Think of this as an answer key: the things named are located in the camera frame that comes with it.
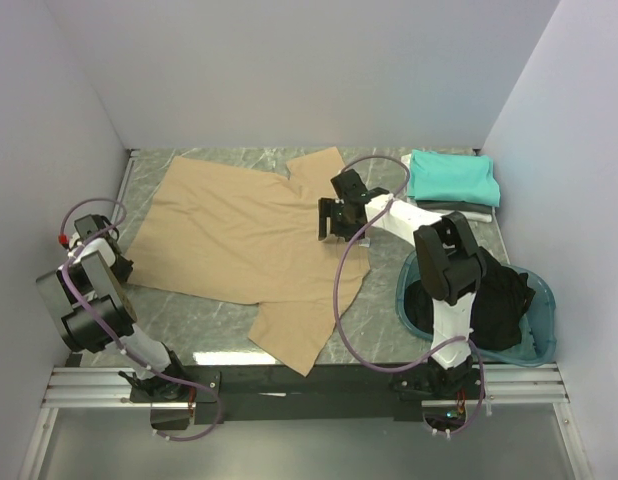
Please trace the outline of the beige t-shirt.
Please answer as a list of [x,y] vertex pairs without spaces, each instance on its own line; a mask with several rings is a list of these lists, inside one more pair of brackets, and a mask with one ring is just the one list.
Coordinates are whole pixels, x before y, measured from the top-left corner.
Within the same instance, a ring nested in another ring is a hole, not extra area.
[[[335,328],[333,286],[346,242],[318,240],[318,200],[333,195],[336,148],[292,159],[286,175],[176,157],[127,255],[134,285],[256,305],[249,338],[301,375]],[[370,265],[353,246],[340,313]]]

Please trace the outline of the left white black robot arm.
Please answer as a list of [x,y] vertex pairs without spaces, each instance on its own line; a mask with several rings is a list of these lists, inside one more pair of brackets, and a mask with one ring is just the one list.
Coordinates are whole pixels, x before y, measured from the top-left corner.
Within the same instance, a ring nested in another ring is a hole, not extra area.
[[120,375],[144,401],[178,401],[190,388],[177,355],[137,324],[123,292],[133,272],[117,243],[118,230],[104,215],[74,221],[75,233],[60,237],[69,264],[36,279],[38,292],[63,342],[74,353],[119,354],[134,369]]

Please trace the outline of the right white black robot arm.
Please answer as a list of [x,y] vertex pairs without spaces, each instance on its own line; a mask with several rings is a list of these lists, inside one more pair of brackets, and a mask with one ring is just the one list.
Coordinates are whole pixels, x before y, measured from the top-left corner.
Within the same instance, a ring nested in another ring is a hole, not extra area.
[[[333,312],[336,329],[360,364],[382,372],[424,369],[425,391],[457,391],[472,371],[470,317],[487,266],[466,217],[423,210],[398,200],[383,188],[369,189],[354,170],[331,179],[337,197],[318,200],[318,239],[335,236],[346,241],[335,274]],[[377,227],[415,248],[420,282],[432,299],[433,340],[423,358],[395,369],[364,360],[351,346],[341,326],[339,285],[352,247],[371,227]]]

